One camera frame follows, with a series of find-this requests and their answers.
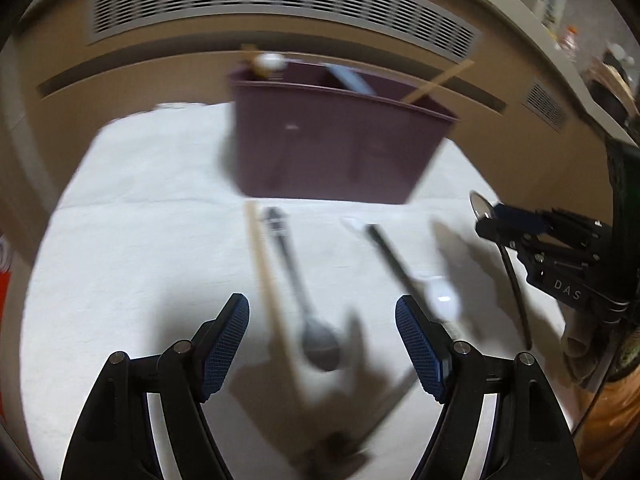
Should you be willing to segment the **maroon plastic utensil caddy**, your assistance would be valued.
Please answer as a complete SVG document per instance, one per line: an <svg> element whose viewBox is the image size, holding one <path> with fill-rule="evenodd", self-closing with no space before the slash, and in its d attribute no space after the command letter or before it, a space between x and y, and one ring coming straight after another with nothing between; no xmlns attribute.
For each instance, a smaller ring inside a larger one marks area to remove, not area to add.
<svg viewBox="0 0 640 480"><path fill-rule="evenodd" d="M276 80L248 66L228 77L235 177L253 197L403 204L457 115L413 86L358 70L371 94L345 89L323 64L292 60Z"/></svg>

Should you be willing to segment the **small grey vent grille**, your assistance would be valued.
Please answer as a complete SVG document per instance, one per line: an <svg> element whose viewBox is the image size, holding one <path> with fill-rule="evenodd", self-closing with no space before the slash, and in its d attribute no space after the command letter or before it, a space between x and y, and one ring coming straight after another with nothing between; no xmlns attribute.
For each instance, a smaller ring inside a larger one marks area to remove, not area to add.
<svg viewBox="0 0 640 480"><path fill-rule="evenodd" d="M562 132L568 122L568 113L555 95L538 79L530 83L523 105L556 132Z"/></svg>

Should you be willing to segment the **white textured table cloth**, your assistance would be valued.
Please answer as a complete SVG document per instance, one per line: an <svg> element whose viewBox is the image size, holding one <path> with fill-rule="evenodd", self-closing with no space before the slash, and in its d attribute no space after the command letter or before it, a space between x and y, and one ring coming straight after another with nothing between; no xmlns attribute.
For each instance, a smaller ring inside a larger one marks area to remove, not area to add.
<svg viewBox="0 0 640 480"><path fill-rule="evenodd" d="M205 414L238 479L293 479L322 434L352 430L408 370L394 307L401 288L374 246L341 224L378 224L412 275L442 275L463 307L465 338L510 358L523 341L493 244L478 238L471 191L491 188L451 142L408 204L285 200L299 274L346 354L321 373L300 351L300 312L273 240L262 233L307 402L286 394L271 353L244 204L231 170L232 108L160 106L105 126L52 214L30 279L21 394L42 474L61 473L70 436L107 357L164 351L247 296L250 325Z"/></svg>

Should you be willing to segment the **long grey vent grille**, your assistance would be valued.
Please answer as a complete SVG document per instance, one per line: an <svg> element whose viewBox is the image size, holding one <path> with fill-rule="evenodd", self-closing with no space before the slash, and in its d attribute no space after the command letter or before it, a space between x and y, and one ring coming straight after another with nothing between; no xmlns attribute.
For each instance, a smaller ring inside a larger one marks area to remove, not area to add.
<svg viewBox="0 0 640 480"><path fill-rule="evenodd" d="M471 56L480 30L428 0L90 0L89 42L200 16L266 14L311 18L377 32L450 61Z"/></svg>

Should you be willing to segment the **white plastic spoon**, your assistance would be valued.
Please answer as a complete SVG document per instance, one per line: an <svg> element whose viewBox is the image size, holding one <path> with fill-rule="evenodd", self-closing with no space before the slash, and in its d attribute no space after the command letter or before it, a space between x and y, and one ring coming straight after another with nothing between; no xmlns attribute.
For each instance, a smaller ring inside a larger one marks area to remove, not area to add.
<svg viewBox="0 0 640 480"><path fill-rule="evenodd" d="M366 238L375 247L404 292L416 300L430 320L448 323L460 318L461 301L444 276L412 275L378 224L367 223L355 217L342 217L341 224L350 232Z"/></svg>

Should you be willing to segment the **small steel spoon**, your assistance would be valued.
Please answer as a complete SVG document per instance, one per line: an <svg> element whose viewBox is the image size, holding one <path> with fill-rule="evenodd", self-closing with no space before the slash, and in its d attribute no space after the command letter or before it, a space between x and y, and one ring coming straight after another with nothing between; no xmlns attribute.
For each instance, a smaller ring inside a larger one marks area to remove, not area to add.
<svg viewBox="0 0 640 480"><path fill-rule="evenodd" d="M257 76L269 79L282 75L288 66L288 60L280 53L262 52L254 56L250 65Z"/></svg>

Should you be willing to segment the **brown glossy spoon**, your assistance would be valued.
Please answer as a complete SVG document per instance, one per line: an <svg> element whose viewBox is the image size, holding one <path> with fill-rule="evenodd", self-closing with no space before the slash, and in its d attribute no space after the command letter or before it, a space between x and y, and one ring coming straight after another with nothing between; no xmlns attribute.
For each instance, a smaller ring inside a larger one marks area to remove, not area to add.
<svg viewBox="0 0 640 480"><path fill-rule="evenodd" d="M469 194L469 199L472 211L474 212L474 216L477 218L477 220L483 218L492 218L494 216L494 207L491 205L491 203L488 202L488 200L486 200L483 195L480 195L480 193L477 193L476 191L471 191ZM533 337L532 331L530 330L529 319L526 312L520 283L518 282L518 277L515 274L513 264L508 255L508 252L506 251L506 248L499 243L495 243L495 245L498 248L504 270L506 270L506 276L508 277L511 285L516 307L518 308L518 316L520 317L521 321L525 348L527 351L530 351L533 349Z"/></svg>

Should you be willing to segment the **light blue plastic spoon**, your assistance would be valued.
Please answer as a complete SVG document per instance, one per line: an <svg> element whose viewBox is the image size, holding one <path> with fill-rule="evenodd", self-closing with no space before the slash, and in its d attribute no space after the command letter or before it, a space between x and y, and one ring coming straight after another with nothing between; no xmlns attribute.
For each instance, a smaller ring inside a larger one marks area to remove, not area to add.
<svg viewBox="0 0 640 480"><path fill-rule="evenodd" d="M348 91L362 94L363 96L375 96L375 91L370 84L365 81L358 72L348 66L337 64L326 64L328 73Z"/></svg>

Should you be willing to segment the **wooden spoon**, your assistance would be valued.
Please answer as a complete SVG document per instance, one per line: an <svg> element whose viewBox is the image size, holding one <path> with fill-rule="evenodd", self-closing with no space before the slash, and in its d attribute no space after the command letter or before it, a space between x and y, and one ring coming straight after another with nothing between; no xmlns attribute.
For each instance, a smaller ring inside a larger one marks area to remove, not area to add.
<svg viewBox="0 0 640 480"><path fill-rule="evenodd" d="M258 55L262 53L261 50L258 49L254 44L242 44L241 53L243 61L248 66L254 66L255 60L258 58Z"/></svg>

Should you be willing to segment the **red box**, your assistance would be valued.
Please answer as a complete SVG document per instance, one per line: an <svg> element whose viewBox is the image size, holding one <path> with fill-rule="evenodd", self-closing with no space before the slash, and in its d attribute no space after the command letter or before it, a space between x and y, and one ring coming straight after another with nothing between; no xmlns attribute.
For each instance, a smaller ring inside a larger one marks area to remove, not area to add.
<svg viewBox="0 0 640 480"><path fill-rule="evenodd" d="M1 234L1 268L0 268L0 315L3 315L6 295L12 278L13 247L4 234Z"/></svg>

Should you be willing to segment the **black smiley handle spoon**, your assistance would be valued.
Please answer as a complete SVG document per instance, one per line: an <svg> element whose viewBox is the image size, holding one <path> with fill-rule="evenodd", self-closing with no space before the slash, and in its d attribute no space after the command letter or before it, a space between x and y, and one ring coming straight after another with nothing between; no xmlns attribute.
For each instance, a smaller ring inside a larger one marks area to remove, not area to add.
<svg viewBox="0 0 640 480"><path fill-rule="evenodd" d="M300 312L302 312L303 328L300 345L303 354L307 361L318 370L325 373L334 372L341 364L341 343L336 330L314 313L314 308L298 272L285 213L278 207L268 207L264 214L264 220L279 249L295 299Z"/></svg>

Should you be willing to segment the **black handle utensil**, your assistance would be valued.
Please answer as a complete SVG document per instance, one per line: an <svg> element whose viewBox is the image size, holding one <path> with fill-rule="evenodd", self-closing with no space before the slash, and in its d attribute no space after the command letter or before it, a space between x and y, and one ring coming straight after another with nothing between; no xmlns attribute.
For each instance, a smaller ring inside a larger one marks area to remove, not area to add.
<svg viewBox="0 0 640 480"><path fill-rule="evenodd" d="M462 302L448 278L442 275L411 275L377 224L367 224L364 232L426 318L442 324L452 339L464 339Z"/></svg>

